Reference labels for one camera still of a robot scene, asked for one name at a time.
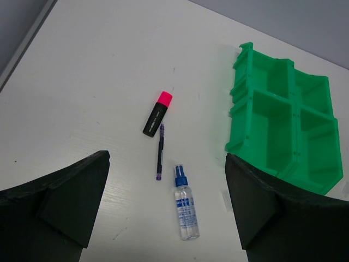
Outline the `clear spray bottle blue cap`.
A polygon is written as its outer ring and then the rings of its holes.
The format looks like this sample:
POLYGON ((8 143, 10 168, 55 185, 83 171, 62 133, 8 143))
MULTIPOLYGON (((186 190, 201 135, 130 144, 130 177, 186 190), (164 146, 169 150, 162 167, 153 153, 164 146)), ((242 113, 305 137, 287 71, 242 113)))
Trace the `clear spray bottle blue cap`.
POLYGON ((176 186, 174 198, 176 201, 180 238, 182 240, 196 239, 200 237, 200 231, 192 190, 189 187, 188 179, 182 165, 176 165, 174 173, 176 186))

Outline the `clear pen cap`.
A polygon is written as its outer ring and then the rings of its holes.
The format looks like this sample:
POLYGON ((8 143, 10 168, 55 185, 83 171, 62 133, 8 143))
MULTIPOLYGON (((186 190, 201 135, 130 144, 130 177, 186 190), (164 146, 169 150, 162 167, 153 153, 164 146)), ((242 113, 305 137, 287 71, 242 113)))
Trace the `clear pen cap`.
POLYGON ((229 191, 228 190, 222 190, 221 191, 221 195, 222 195, 222 199, 223 199, 226 211, 227 212, 233 212, 229 191))

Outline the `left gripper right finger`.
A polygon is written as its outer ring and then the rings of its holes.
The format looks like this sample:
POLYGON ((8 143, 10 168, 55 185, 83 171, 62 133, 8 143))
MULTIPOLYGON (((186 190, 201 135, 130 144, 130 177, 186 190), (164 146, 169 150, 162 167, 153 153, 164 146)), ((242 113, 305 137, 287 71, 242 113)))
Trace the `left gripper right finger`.
POLYGON ((348 202, 312 193, 228 154, 225 174, 249 261, 348 261, 348 202))

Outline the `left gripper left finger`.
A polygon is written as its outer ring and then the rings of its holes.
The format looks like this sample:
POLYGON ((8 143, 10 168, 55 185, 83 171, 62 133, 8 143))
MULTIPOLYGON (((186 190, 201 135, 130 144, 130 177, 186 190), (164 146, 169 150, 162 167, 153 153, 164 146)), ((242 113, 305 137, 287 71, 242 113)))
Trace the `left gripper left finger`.
POLYGON ((79 261, 88 247, 110 168, 98 151, 1 191, 1 261, 79 261))

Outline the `purple pen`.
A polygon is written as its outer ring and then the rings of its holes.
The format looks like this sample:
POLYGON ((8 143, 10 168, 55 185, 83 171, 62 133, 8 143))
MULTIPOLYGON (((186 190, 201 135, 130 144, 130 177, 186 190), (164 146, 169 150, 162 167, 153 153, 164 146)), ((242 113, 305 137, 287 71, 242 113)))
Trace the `purple pen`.
POLYGON ((163 169, 163 150, 164 150, 164 124, 160 125, 160 136, 158 144, 158 157, 157 157, 157 174, 156 180, 161 181, 162 169, 163 169))

